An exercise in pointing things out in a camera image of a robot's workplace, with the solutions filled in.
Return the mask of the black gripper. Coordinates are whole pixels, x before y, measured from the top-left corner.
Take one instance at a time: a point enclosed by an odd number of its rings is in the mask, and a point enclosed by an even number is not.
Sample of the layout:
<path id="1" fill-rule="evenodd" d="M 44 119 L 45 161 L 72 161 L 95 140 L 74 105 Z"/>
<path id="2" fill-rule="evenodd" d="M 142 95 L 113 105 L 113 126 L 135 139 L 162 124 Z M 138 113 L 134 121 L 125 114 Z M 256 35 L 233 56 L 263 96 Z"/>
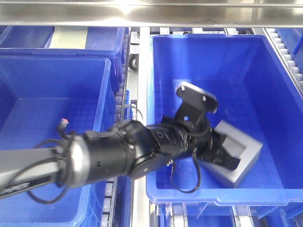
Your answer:
<path id="1" fill-rule="evenodd" d="M 163 160 L 166 165 L 175 160 L 191 156 L 198 160 L 213 163 L 228 170 L 235 170 L 240 159 L 231 156 L 223 147 L 227 135 L 212 129 L 206 118 L 206 125 L 194 129 L 189 121 L 178 122 L 174 118 L 163 116 L 163 126 L 169 130 L 170 144 L 163 145 Z"/>

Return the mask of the robot arm black and gray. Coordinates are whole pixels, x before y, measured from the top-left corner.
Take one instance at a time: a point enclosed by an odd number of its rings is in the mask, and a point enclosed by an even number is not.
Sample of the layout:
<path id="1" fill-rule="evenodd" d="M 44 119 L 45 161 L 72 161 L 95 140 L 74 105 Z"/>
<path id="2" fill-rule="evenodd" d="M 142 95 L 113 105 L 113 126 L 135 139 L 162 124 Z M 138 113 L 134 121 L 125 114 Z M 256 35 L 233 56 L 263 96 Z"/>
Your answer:
<path id="1" fill-rule="evenodd" d="M 140 178 L 186 157 L 235 170 L 240 160 L 223 147 L 226 139 L 208 121 L 164 117 L 144 126 L 129 120 L 105 132 L 63 134 L 32 149 L 0 153 L 0 196 L 7 198 L 50 183 L 75 188 L 118 176 Z"/>

